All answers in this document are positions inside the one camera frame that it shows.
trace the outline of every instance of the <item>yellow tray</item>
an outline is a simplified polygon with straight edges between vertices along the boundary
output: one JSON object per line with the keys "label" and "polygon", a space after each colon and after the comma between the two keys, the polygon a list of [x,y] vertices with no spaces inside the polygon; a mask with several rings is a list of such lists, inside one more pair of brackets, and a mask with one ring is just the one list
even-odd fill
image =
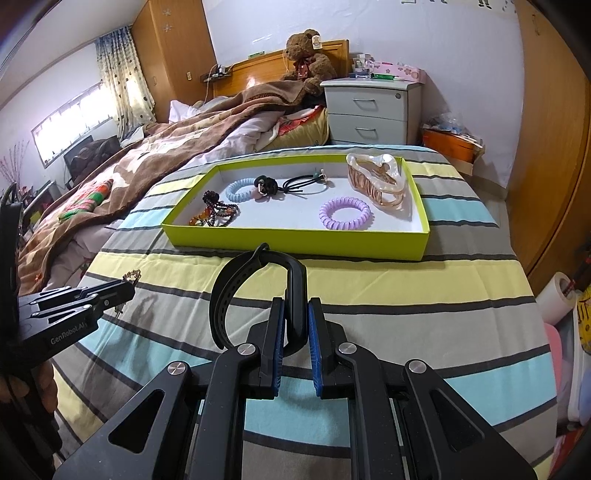
{"label": "yellow tray", "polygon": [[[267,242],[273,250],[292,254],[419,261],[427,245],[429,224],[412,174],[403,158],[397,157],[397,160],[407,176],[411,192],[405,199],[405,202],[408,200],[407,213],[392,216],[392,213],[379,210],[366,196],[353,190],[346,179],[345,155],[299,154],[236,160],[213,166],[172,209],[162,222],[162,227],[171,243],[178,247],[247,251]],[[327,172],[329,180],[333,179],[334,188],[307,197],[289,194],[283,200],[249,200],[240,203],[241,214],[224,228],[188,225],[188,220],[203,210],[201,197],[205,190],[220,193],[224,200],[225,187],[237,179],[264,174],[281,184],[284,178],[320,168]],[[353,196],[365,201],[374,213],[375,224],[367,230],[327,230],[318,219],[318,202],[324,203],[339,196]],[[400,215],[410,217],[401,219]],[[279,225],[282,222],[290,223],[291,226],[281,228]]]}

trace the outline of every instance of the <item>wooden headboard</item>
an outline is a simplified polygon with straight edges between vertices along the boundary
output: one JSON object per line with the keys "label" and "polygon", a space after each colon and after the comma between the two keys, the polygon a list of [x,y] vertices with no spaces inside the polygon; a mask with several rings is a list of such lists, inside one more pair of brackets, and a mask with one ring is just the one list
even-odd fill
{"label": "wooden headboard", "polygon": [[[335,68],[339,77],[346,77],[350,70],[349,40],[333,40],[322,42],[322,50]],[[285,64],[293,70],[293,62],[283,58],[283,51],[278,50],[260,57],[236,63],[232,67],[232,75],[214,82],[214,96],[233,96],[245,88],[259,83],[279,80],[285,73]]]}

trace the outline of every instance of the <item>striped bed sheet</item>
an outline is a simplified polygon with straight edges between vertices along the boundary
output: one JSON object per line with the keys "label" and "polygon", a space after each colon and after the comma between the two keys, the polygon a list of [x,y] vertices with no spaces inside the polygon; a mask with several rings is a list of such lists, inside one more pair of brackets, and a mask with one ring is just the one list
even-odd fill
{"label": "striped bed sheet", "polygon": [[[431,235],[421,262],[301,255],[308,293],[328,320],[379,358],[422,358],[535,468],[548,477],[556,431],[550,348],[535,299],[508,238],[443,156],[421,147],[326,146],[339,152],[403,156],[423,198]],[[239,157],[293,155],[282,150]],[[220,353],[209,332],[209,298],[231,251],[175,248],[160,223],[211,165],[156,184],[92,262],[81,285],[141,269],[135,298],[99,330],[54,358],[64,453],[71,454],[169,362],[198,365]],[[282,296],[276,265],[238,291],[226,324],[234,344],[267,319]],[[247,402],[243,478],[350,478],[345,400],[320,401],[307,349],[284,359],[274,401]]]}

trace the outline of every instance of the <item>human hand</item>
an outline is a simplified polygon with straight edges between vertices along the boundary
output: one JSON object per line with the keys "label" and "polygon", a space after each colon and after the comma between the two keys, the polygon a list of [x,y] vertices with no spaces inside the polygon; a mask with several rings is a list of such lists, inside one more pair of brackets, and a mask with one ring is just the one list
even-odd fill
{"label": "human hand", "polygon": [[[16,398],[23,398],[29,393],[29,387],[22,380],[9,377],[12,392]],[[53,378],[53,366],[49,362],[40,365],[37,372],[37,384],[40,389],[41,402],[49,413],[57,408],[57,384]],[[4,377],[0,377],[0,401],[9,403],[12,400],[10,390]]]}

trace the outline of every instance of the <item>ceiling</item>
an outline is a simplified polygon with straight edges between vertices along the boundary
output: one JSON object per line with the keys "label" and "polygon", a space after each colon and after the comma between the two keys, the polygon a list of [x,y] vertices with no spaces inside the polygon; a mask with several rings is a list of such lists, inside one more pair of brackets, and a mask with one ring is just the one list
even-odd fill
{"label": "ceiling", "polygon": [[146,0],[61,0],[17,51],[0,80],[0,107],[60,57],[116,28],[131,25]]}

